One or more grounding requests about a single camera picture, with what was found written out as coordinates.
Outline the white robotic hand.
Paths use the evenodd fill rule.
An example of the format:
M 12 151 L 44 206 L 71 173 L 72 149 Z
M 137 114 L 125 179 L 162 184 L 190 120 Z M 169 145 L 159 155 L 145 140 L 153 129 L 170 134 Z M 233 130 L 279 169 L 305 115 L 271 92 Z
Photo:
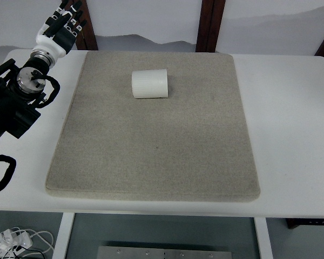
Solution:
M 63 58 L 70 52 L 77 36 L 87 24 L 85 19 L 76 24 L 83 14 L 83 11 L 79 10 L 81 6 L 82 1 L 61 2 L 52 16 L 46 20 L 46 25 L 39 29 L 32 57 Z

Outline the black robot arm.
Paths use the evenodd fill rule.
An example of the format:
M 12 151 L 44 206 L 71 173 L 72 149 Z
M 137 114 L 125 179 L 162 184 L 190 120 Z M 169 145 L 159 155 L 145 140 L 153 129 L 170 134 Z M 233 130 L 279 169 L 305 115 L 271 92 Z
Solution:
M 69 8 L 62 1 L 36 36 L 36 46 L 22 66 L 14 59 L 0 65 L 0 137 L 20 138 L 40 117 L 38 109 L 51 104 L 60 91 L 59 82 L 48 75 L 58 59 L 66 56 L 86 24 L 81 20 L 81 1 Z

